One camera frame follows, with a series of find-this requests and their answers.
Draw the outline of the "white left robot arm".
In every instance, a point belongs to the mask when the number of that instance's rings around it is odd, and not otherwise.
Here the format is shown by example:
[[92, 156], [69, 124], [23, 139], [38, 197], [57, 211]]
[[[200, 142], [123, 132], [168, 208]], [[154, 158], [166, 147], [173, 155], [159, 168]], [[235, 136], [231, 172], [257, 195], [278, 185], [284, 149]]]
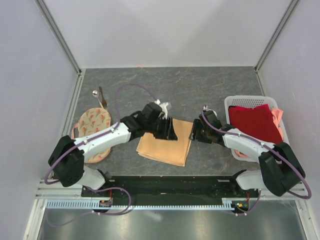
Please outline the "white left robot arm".
[[106, 196], [110, 185], [105, 176], [98, 170], [86, 167], [85, 162], [106, 149], [128, 143], [145, 133], [159, 140], [177, 141], [173, 118], [168, 115], [170, 108], [169, 102], [156, 100], [146, 104], [143, 110], [125, 116], [92, 135], [76, 139], [68, 135], [61, 137], [48, 160], [49, 171], [56, 176], [56, 182], [65, 188], [80, 184], [99, 197]]

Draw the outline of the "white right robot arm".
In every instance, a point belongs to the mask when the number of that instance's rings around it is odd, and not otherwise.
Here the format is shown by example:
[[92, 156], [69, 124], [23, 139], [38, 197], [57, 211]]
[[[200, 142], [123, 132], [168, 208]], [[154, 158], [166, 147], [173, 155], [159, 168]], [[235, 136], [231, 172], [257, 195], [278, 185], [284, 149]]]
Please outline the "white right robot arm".
[[235, 181], [229, 184], [229, 191], [235, 197], [250, 189], [267, 189], [278, 197], [289, 193], [309, 199], [312, 195], [302, 166], [285, 142], [263, 141], [233, 125], [222, 125], [213, 110], [204, 110], [194, 119], [190, 139], [239, 151], [259, 164], [259, 170], [241, 170], [233, 175]]

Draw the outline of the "peach cloth napkin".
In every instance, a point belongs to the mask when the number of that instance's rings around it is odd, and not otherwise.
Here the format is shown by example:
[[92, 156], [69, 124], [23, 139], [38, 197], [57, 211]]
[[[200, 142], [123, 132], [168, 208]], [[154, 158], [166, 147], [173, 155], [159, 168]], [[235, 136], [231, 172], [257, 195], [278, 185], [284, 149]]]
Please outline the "peach cloth napkin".
[[192, 126], [192, 122], [174, 119], [173, 127], [178, 140], [156, 139], [151, 133], [145, 133], [136, 151], [144, 158], [184, 167], [191, 145]]

